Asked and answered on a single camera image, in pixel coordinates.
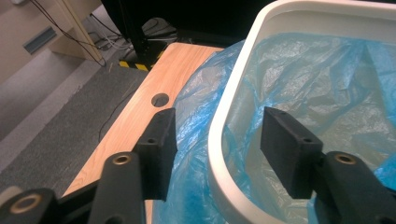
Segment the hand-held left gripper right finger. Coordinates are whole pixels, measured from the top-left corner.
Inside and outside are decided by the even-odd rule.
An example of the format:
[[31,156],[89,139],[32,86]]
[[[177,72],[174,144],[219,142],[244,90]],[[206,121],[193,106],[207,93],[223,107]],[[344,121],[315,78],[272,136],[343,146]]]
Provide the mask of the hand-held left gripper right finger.
[[292,199],[309,199],[313,166],[323,143],[289,113],[266,106],[261,151]]

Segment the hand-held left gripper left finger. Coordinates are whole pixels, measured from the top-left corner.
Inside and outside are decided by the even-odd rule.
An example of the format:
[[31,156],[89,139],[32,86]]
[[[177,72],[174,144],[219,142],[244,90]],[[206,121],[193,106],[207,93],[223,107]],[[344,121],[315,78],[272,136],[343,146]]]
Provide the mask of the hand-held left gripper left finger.
[[133,152],[140,160],[143,198],[165,201],[177,154],[174,108],[159,111],[152,117]]

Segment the blue plastic trash bag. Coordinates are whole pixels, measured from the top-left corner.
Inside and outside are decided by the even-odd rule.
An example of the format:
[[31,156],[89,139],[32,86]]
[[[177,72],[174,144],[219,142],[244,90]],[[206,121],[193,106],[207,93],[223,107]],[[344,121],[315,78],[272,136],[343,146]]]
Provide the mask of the blue plastic trash bag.
[[[175,157],[168,196],[152,224],[227,224],[208,184],[207,137],[241,50],[211,56],[178,94]],[[396,190],[396,44],[330,35],[286,33],[251,53],[232,97],[223,155],[236,185],[286,224],[318,224],[314,204],[294,200],[260,149],[266,106],[288,112],[323,143],[363,160]]]

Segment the black stand with striped base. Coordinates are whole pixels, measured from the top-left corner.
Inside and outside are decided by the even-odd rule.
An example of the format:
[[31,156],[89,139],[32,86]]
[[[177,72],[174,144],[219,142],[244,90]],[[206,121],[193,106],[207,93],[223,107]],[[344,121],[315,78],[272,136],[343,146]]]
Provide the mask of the black stand with striped base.
[[162,0],[101,0],[108,16],[130,47],[120,66],[150,71],[177,30],[163,17]]

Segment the light wooden desk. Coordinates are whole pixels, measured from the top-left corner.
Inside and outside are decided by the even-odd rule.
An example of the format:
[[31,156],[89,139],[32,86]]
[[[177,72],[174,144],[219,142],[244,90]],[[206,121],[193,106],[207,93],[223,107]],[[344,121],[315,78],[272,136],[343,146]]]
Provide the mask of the light wooden desk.
[[26,0],[19,5],[0,0],[0,84],[9,79],[36,56],[24,45],[46,28],[56,36],[39,51],[53,52],[88,60],[100,60],[82,22],[99,6],[101,0],[37,0],[38,9]]

